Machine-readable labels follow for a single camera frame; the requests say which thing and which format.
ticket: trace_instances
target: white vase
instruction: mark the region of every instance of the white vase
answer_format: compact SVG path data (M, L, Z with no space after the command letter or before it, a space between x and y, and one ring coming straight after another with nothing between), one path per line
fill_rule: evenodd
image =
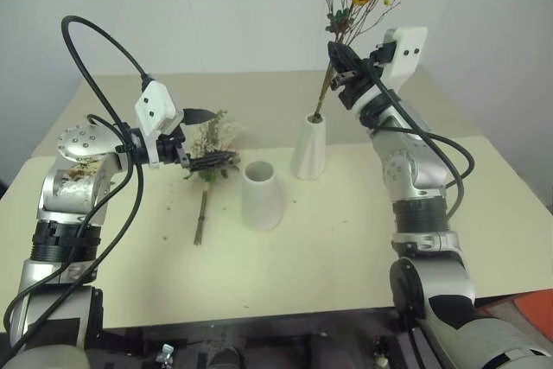
M242 220L253 229L268 231L283 217L283 201L275 169L268 162L252 162L242 171Z
M321 114L320 123L311 123L311 116L306 116L296 148L292 155L292 173L299 179L314 180L325 169L325 152L327 147L327 122Z

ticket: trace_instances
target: orange object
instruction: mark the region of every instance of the orange object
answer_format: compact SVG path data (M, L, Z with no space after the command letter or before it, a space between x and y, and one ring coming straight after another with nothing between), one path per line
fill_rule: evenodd
M553 341L553 289L518 296L514 303L526 320Z

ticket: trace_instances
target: table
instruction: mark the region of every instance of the table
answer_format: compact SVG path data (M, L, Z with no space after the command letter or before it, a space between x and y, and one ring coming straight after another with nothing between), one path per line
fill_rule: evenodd
M477 165L451 225L478 296L549 288L550 214L484 137L457 140ZM371 145L328 146L317 181L292 177L291 151L242 151L243 165L266 160L275 166L285 200L281 224L269 232L243 226L234 174L213 188L202 246L193 245L200 182L185 181L178 166L146 169L137 218L94 283L105 294L105 326L391 306L394 222ZM16 293L30 253L36 202L53 160L28 160L0 201L1 309ZM110 202L100 249L123 224L135 186Z

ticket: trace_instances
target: white ceramic vase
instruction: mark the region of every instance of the white ceramic vase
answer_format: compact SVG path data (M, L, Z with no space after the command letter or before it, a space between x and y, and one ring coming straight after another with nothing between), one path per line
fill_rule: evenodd
M242 171L242 220L253 229L268 231L283 217L277 174L268 162L252 162Z
M312 181L325 169L327 121L322 114L320 123L311 123L310 118L303 120L290 166L296 177Z

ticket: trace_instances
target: white wall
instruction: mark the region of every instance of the white wall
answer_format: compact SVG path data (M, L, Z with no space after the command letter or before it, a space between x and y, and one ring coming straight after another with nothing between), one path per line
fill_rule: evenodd
M553 132L545 117L551 71L542 69L552 61L546 32L553 21L550 6L551 0L403 0L357 47L368 52L388 27L428 26L423 64L433 78L530 182L550 183L551 156L534 137ZM322 0L0 0L0 178L5 181L76 89L78 74L59 30L68 14L100 24L152 73L326 66ZM93 34L73 32L93 72L131 73ZM514 129L521 108L541 116ZM505 113L509 119L501 117ZM540 163L528 156L537 151ZM535 164L539 175L531 173ZM545 197L543 189L539 193Z

